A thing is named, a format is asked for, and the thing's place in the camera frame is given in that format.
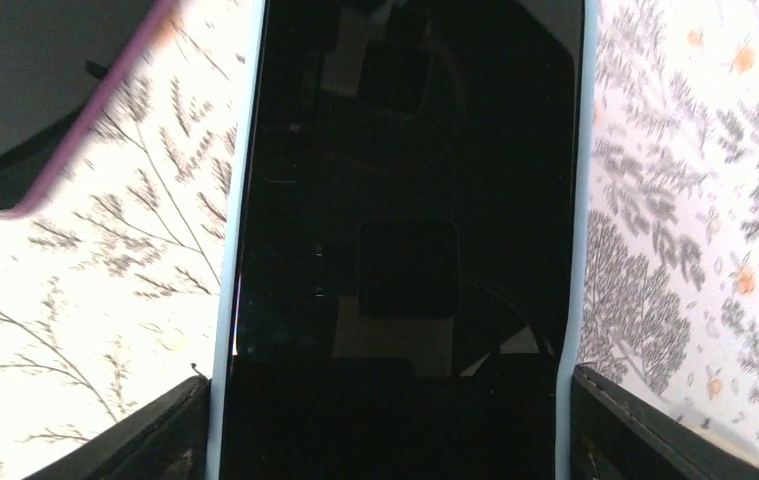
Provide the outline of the floral patterned table mat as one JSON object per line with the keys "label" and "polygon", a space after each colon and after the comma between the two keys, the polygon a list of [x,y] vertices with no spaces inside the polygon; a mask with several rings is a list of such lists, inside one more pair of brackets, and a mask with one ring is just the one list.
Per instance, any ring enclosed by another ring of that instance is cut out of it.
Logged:
{"label": "floral patterned table mat", "polygon": [[[0,220],[0,479],[209,373],[248,1],[186,1],[36,213]],[[650,377],[590,298],[579,359],[759,467],[759,1],[603,1],[588,283],[666,274],[690,337]]]}

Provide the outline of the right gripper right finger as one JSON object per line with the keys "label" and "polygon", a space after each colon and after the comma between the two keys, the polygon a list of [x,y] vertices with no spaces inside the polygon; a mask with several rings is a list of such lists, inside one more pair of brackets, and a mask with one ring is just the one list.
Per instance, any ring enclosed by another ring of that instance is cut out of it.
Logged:
{"label": "right gripper right finger", "polygon": [[759,479],[759,468],[594,370],[571,384],[571,479]]}

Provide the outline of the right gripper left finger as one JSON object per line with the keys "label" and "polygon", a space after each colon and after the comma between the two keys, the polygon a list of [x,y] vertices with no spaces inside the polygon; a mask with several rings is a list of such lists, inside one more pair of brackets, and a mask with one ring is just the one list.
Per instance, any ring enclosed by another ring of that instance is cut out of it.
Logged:
{"label": "right gripper left finger", "polygon": [[28,480],[202,480],[210,381],[192,376]]}

